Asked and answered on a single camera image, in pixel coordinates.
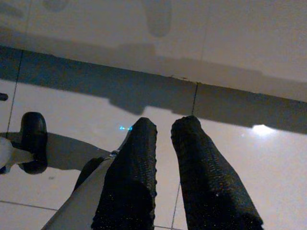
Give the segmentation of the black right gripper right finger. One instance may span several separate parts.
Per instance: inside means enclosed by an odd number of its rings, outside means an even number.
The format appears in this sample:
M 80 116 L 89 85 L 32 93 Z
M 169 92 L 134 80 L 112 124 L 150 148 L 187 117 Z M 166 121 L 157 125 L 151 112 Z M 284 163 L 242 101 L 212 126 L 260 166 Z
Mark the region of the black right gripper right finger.
M 174 122 L 171 139 L 190 230 L 261 230 L 263 220 L 241 179 L 195 116 Z

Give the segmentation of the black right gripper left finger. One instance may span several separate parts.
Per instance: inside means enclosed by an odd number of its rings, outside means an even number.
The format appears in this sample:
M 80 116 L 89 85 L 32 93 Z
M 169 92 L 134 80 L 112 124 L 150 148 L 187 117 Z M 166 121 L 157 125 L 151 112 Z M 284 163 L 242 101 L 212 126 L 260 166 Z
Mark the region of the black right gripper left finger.
M 91 228 L 153 230 L 156 192 L 156 125 L 141 117 L 108 168 Z

